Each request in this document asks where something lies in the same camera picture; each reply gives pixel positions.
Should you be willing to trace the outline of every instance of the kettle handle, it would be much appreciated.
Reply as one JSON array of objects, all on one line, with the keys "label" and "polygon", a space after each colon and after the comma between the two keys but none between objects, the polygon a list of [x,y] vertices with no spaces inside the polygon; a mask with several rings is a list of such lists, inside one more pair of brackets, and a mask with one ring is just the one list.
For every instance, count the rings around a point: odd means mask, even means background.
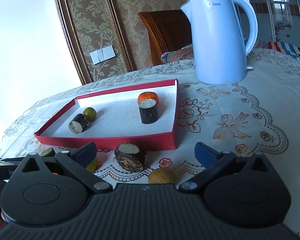
[{"label": "kettle handle", "polygon": [[258,35],[257,16],[249,0],[232,0],[232,1],[234,4],[239,5],[246,12],[248,16],[250,33],[246,44],[246,56],[247,56],[257,41],[257,35]]}]

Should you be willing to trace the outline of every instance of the bright white wall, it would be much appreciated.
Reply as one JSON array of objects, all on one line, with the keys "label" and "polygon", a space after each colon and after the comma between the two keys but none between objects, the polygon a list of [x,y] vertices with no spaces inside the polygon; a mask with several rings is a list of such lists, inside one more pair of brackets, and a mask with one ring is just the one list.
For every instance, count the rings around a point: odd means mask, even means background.
[{"label": "bright white wall", "polygon": [[54,0],[0,0],[0,137],[37,101],[80,85]]}]

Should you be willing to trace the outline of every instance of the tablecloth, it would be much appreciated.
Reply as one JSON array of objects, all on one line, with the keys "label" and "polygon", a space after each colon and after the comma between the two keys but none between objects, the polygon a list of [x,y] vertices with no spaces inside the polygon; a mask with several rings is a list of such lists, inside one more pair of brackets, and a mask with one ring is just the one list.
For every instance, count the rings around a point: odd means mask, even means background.
[{"label": "tablecloth", "polygon": [[113,186],[118,182],[147,183],[150,172],[170,167],[181,182],[204,169],[194,157],[196,142],[240,156],[263,152],[287,185],[292,203],[285,224],[300,233],[300,61],[269,49],[253,49],[253,70],[232,85],[209,85],[197,80],[194,62],[182,60],[110,77],[46,98],[25,111],[4,133],[0,157],[42,152],[36,132],[70,99],[90,92],[177,78],[178,149],[148,152],[147,168],[140,173],[123,170],[113,151],[98,149],[102,166],[95,175]]}]

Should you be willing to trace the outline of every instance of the wooden headboard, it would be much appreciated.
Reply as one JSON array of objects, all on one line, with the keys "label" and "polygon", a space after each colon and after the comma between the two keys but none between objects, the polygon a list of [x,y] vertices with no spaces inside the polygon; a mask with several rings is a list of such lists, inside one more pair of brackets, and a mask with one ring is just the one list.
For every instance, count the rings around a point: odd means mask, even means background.
[{"label": "wooden headboard", "polygon": [[139,12],[149,34],[151,60],[163,64],[161,55],[192,43],[188,18],[181,10]]}]

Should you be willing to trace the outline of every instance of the black ribbed surface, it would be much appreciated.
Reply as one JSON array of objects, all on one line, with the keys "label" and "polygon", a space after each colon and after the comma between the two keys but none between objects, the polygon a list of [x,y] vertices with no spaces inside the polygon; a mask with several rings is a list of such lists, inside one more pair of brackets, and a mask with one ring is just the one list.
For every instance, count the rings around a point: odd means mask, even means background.
[{"label": "black ribbed surface", "polygon": [[92,197],[78,216],[60,225],[26,228],[10,223],[0,239],[65,240],[292,240],[285,226],[242,229],[227,225],[205,210],[198,195],[170,184],[118,184]]}]

